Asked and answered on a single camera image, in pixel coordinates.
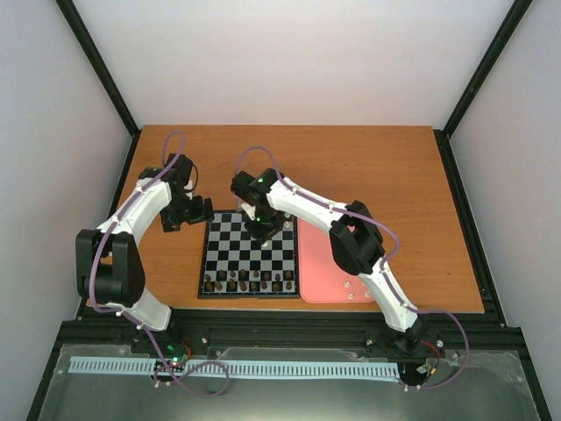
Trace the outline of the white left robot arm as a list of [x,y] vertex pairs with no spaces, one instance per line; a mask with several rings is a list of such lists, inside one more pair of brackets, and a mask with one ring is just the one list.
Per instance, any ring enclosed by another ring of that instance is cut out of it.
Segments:
[[172,310],[146,286],[138,245],[155,218],[164,232],[178,232],[214,216],[209,198],[193,194],[198,169],[183,154],[170,154],[163,168],[145,168],[134,190],[116,212],[75,239],[78,294],[100,312],[127,316],[139,329],[152,330],[163,353],[176,351],[182,331],[169,323]]

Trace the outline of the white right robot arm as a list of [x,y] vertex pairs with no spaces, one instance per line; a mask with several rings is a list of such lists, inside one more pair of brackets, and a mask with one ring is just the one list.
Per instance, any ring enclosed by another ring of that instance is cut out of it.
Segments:
[[272,168],[257,177],[245,171],[236,173],[231,192],[249,218],[246,230],[260,243],[272,239],[290,216],[327,233],[339,269],[356,275],[379,305],[396,351],[414,355],[423,341],[425,325],[389,267],[382,234],[363,203],[331,201]]

